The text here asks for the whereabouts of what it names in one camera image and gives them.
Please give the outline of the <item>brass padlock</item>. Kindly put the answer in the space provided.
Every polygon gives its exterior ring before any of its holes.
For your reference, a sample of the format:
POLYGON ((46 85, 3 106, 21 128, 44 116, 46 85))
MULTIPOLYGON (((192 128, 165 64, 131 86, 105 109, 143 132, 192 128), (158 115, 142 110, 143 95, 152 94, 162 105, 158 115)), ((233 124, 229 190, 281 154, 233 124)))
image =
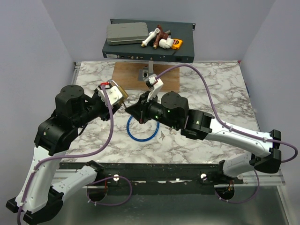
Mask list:
POLYGON ((113 101, 110 101, 112 105, 123 104, 124 101, 128 98, 128 94, 126 91, 118 85, 114 80, 108 80, 111 85, 109 97, 113 98, 113 101))

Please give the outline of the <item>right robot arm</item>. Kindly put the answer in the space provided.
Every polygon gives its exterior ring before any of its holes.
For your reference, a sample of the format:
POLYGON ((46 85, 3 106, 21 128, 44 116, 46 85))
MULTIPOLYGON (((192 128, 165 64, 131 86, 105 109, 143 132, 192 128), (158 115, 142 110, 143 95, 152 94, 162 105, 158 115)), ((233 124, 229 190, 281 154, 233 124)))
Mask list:
POLYGON ((242 173, 257 170, 274 174, 281 166, 279 145, 268 142, 273 137, 279 140, 281 133, 273 130, 270 133, 242 129, 241 133, 233 128, 221 125, 210 113, 189 108, 188 99, 176 92, 168 92, 161 98, 148 99, 149 91, 143 93, 139 100, 127 107, 125 111, 140 124, 153 119, 192 140, 209 140, 225 143, 246 151, 233 159, 219 162, 216 171, 218 182, 225 184, 242 173))

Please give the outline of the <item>blue cable lock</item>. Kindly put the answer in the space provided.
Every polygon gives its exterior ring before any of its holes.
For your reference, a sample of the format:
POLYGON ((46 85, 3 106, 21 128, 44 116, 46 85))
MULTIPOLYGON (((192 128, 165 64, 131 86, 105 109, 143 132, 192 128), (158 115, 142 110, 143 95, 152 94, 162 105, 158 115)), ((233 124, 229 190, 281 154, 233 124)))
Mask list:
POLYGON ((138 142, 147 142, 153 139, 157 136, 159 128, 159 122, 151 120, 149 123, 139 124, 133 116, 129 117, 126 125, 129 137, 138 142))

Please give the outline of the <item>white elbow pipe fitting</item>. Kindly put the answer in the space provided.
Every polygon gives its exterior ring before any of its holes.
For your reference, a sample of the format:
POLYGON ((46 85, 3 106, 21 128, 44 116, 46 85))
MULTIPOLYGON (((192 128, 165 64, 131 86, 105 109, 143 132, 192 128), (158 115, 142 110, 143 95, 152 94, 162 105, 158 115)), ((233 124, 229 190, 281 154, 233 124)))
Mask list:
POLYGON ((174 43, 174 40, 171 38, 167 38, 167 39, 162 38, 159 41, 159 46, 163 49, 170 49, 172 47, 173 43, 174 43))

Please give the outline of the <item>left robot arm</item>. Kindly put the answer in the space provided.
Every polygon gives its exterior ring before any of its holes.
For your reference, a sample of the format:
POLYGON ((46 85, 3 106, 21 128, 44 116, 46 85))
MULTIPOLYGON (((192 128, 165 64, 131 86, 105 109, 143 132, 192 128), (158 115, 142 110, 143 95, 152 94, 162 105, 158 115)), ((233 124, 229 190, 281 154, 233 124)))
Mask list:
POLYGON ((79 189, 103 182, 102 167, 88 162, 78 172, 53 183, 60 161, 74 141, 96 118, 113 122, 113 114, 121 107, 127 93, 113 81, 100 84, 92 97, 79 85, 68 85, 55 97, 56 108, 41 123, 34 140, 34 155, 25 183, 6 207, 17 214, 17 223, 36 225, 54 218, 63 203, 79 189))

